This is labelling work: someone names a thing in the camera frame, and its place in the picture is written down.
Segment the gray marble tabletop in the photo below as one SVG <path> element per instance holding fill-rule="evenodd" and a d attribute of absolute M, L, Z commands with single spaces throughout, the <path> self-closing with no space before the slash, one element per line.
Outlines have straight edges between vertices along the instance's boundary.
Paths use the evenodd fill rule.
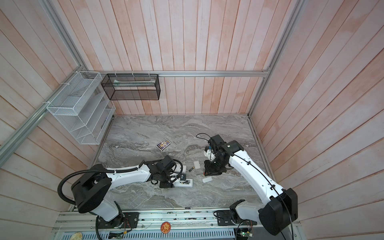
<path fill-rule="evenodd" d="M 152 161 L 169 155 L 193 167 L 199 161 L 201 169 L 187 171 L 194 181 L 193 188 L 160 189 L 150 182 L 136 182 L 117 187 L 108 195 L 123 209 L 159 209 L 179 207 L 229 207 L 239 199 L 261 203 L 249 183 L 235 169 L 213 181 L 203 183 L 205 176 L 203 155 L 208 143 L 196 138 L 205 132 L 219 134 L 224 141 L 238 141 L 249 156 L 265 171 L 256 142 L 245 115 L 163 115 L 116 117 L 101 150 L 98 162 L 105 167 L 138 165 L 142 160 Z M 157 147 L 162 139 L 171 145 L 163 152 Z"/>

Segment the black corrugated hose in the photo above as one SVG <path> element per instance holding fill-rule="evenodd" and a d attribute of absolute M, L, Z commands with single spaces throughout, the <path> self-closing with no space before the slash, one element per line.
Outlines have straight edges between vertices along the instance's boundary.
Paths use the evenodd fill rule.
<path fill-rule="evenodd" d="M 66 181 L 68 181 L 68 179 L 70 179 L 71 177 L 74 177 L 76 175 L 79 175 L 79 174 L 83 174 L 83 173 L 87 173 L 87 172 L 99 172 L 99 173 L 124 173 L 124 172 L 133 172 L 133 171 L 136 171 L 138 168 L 137 167 L 134 167 L 134 168 L 131 168 L 131 169 L 125 169 L 125 170 L 93 170 L 93 169 L 87 169 L 87 170 L 81 170 L 81 171 L 77 171 L 77 172 L 74 172 L 74 173 L 71 173 L 69 174 L 68 176 L 66 176 L 65 178 L 63 178 L 61 180 L 61 182 L 59 183 L 59 185 L 57 186 L 57 193 L 59 194 L 59 197 L 61 199 L 63 199 L 64 201 L 66 201 L 67 203 L 70 203 L 70 204 L 73 204 L 73 205 L 76 205 L 76 202 L 74 200 L 71 200 L 69 198 L 67 198 L 64 194 L 63 194 L 63 185 Z"/>

